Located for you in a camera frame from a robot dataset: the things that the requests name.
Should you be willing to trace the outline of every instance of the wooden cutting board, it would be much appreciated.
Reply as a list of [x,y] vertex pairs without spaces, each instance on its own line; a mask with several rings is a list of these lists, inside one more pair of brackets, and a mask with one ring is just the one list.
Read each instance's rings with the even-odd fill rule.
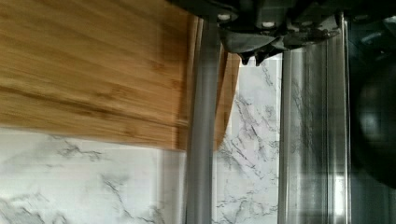
[[[164,0],[1,1],[1,126],[185,149],[198,26]],[[222,53],[216,144],[238,67]]]

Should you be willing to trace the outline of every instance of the dark round object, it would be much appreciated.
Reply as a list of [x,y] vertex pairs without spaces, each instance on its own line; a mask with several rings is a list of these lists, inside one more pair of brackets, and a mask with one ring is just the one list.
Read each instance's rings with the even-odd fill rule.
[[396,58],[371,73],[352,102],[353,154],[375,179],[396,188]]

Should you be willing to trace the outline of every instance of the white marble surface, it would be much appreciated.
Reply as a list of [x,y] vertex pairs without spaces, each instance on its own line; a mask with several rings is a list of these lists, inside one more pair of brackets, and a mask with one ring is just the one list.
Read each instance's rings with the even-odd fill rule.
[[277,223],[281,57],[254,64],[240,68],[216,155],[214,223]]
[[[280,60],[242,67],[213,223],[276,224]],[[185,154],[0,130],[0,223],[181,223]]]

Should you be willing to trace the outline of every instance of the screw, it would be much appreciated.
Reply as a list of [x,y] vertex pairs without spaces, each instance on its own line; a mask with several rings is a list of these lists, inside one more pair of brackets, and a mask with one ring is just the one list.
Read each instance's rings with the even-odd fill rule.
[[303,43],[303,45],[313,45],[313,44],[315,44],[314,41],[308,41],[308,42]]
[[221,21],[228,21],[231,18],[230,14],[219,14],[218,19]]
[[274,21],[264,21],[262,23],[262,27],[264,27],[264,28],[273,28],[274,26],[275,26]]

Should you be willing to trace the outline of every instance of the metal pole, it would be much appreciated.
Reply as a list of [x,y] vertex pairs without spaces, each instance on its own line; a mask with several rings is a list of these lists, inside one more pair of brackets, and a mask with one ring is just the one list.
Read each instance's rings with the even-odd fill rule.
[[346,29],[284,53],[279,224],[347,224],[349,127]]
[[216,24],[198,32],[193,114],[187,158],[187,224],[212,222],[212,163],[220,42]]

